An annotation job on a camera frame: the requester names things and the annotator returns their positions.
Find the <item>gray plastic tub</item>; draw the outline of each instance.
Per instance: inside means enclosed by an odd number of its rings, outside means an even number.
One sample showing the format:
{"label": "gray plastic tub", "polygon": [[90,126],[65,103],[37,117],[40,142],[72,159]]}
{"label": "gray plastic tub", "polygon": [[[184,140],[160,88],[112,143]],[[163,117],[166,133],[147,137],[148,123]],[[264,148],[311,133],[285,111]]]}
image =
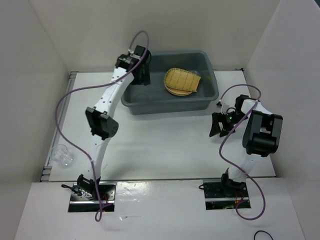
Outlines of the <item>gray plastic tub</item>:
{"label": "gray plastic tub", "polygon": [[[197,92],[175,96],[164,85],[166,72],[180,68],[201,76]],[[184,112],[206,109],[219,96],[217,79],[208,56],[203,51],[152,54],[150,85],[129,85],[121,97],[133,115]]]}

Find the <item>white panel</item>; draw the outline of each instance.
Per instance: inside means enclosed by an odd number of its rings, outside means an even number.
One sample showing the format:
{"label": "white panel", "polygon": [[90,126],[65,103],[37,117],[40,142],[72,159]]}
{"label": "white panel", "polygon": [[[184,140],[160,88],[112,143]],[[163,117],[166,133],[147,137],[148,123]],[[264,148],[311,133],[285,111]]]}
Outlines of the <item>white panel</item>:
{"label": "white panel", "polygon": [[306,239],[319,238],[320,8],[314,0],[282,0],[245,71],[263,105],[283,115],[272,157],[288,186]]}
{"label": "white panel", "polygon": [[[94,220],[95,212],[68,213],[70,191],[60,183],[33,183],[15,240],[252,240],[257,230],[275,240],[303,240],[285,181],[259,178],[266,211],[255,221],[234,209],[206,210],[201,180],[118,182],[114,212]],[[248,181],[255,217],[262,208],[257,187]],[[259,235],[257,240],[269,240]]]}
{"label": "white panel", "polygon": [[[78,73],[73,88],[101,85],[110,81],[112,72]],[[215,71],[220,96],[230,86],[245,84],[242,71]],[[75,92],[67,107],[62,132],[85,150],[90,149],[91,134],[85,109],[93,107],[105,91],[96,88]],[[230,106],[240,94],[249,94],[248,87],[235,87],[223,98]],[[219,156],[223,140],[218,135],[209,138],[215,102],[200,111],[171,112],[132,115],[127,107],[119,104],[114,119],[119,123],[117,134],[106,148],[101,169],[102,180],[154,180],[220,178],[230,165]],[[239,126],[223,148],[226,158],[238,164],[242,162],[242,138],[247,122]],[[88,158],[68,144],[73,152],[74,164],[62,168],[51,161],[51,181],[76,181],[87,170]],[[270,157],[259,162],[252,170],[253,177],[273,177],[275,172]]]}
{"label": "white panel", "polygon": [[0,239],[13,240],[31,187],[28,183],[0,183]]}
{"label": "white panel", "polygon": [[111,70],[138,30],[152,51],[203,50],[247,65],[279,0],[30,0],[69,70]]}
{"label": "white panel", "polygon": [[68,72],[28,1],[0,1],[0,30],[0,239],[12,240],[41,176]]}

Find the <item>white wall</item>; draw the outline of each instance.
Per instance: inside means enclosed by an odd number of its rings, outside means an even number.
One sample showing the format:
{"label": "white wall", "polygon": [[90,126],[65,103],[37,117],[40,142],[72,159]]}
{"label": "white wall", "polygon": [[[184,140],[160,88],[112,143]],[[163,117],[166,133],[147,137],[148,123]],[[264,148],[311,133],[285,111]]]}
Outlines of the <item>white wall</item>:
{"label": "white wall", "polygon": [[142,29],[152,51],[203,50],[216,69],[243,68],[279,0],[30,2],[68,69],[91,71],[113,69]]}
{"label": "white wall", "polygon": [[13,239],[39,181],[68,71],[27,0],[0,1],[0,239]]}
{"label": "white wall", "polygon": [[286,177],[307,240],[319,239],[320,8],[314,0],[281,0],[247,68],[263,104],[283,115],[272,156]]}

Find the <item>round plate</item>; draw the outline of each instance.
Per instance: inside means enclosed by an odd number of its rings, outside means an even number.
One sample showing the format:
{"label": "round plate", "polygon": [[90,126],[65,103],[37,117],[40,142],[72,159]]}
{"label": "round plate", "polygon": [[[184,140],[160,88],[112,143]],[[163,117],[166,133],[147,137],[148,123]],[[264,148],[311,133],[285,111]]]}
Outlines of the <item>round plate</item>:
{"label": "round plate", "polygon": [[180,90],[180,89],[175,89],[175,88],[172,88],[172,87],[169,87],[169,86],[166,86],[164,85],[165,88],[168,90],[169,93],[173,94],[173,95],[176,95],[176,96],[187,96],[187,95],[190,95],[192,94],[192,91],[185,91],[185,90]]}

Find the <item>clear plastic cup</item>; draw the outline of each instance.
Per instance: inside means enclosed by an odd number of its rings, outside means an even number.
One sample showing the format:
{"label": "clear plastic cup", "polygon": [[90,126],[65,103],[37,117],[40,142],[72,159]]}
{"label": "clear plastic cup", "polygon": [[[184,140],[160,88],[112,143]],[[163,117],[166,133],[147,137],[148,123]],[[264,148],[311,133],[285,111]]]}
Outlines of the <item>clear plastic cup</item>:
{"label": "clear plastic cup", "polygon": [[69,167],[74,161],[73,154],[64,144],[58,144],[51,149],[51,159],[59,162],[63,168]]}

